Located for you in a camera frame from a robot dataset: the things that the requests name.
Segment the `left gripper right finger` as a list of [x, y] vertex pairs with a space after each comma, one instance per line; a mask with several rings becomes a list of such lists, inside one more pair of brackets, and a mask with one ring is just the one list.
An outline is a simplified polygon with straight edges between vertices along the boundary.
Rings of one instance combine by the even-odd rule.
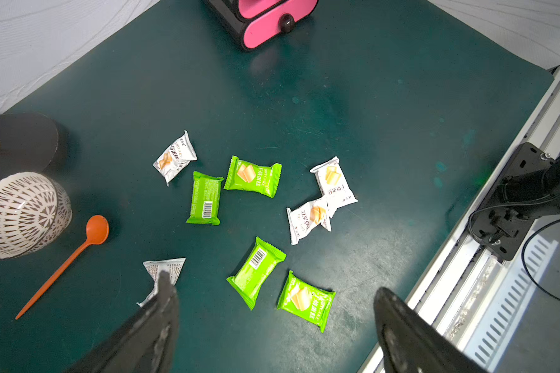
[[373, 310], [386, 372], [485, 371], [440, 336], [392, 290], [377, 290]]

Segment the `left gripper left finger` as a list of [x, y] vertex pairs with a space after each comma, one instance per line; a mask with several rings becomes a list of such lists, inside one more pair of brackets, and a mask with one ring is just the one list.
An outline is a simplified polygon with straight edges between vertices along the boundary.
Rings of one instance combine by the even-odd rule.
[[169, 372], [179, 333], [179, 300], [170, 273], [161, 271], [158, 292], [107, 340], [68, 372]]

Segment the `green cookie pack barcode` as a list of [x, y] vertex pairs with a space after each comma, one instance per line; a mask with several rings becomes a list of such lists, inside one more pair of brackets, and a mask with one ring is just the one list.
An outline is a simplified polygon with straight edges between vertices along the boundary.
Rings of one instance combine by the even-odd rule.
[[283, 251], [257, 237], [244, 265], [226, 280], [245, 301], [247, 307], [253, 310], [262, 285], [276, 266], [285, 260], [286, 254]]

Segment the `black pink drawer cabinet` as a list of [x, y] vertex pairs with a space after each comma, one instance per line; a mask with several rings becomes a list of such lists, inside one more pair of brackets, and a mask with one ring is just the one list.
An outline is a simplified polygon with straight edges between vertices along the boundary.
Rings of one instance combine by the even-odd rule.
[[245, 51], [291, 33], [316, 9], [318, 0], [205, 0], [226, 32]]

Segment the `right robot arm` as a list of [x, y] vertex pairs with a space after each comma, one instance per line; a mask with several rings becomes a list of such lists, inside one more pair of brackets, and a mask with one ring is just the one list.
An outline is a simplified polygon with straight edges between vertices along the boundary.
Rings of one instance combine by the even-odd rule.
[[530, 142], [519, 145], [496, 193], [530, 219], [560, 214], [560, 154], [552, 159]]

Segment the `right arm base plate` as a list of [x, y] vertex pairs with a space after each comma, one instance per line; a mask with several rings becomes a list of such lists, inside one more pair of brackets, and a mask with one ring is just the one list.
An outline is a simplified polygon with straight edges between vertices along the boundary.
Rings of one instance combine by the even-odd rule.
[[512, 260], [535, 220], [555, 214], [542, 177], [554, 161], [530, 142], [519, 145], [468, 220], [469, 233], [499, 261]]

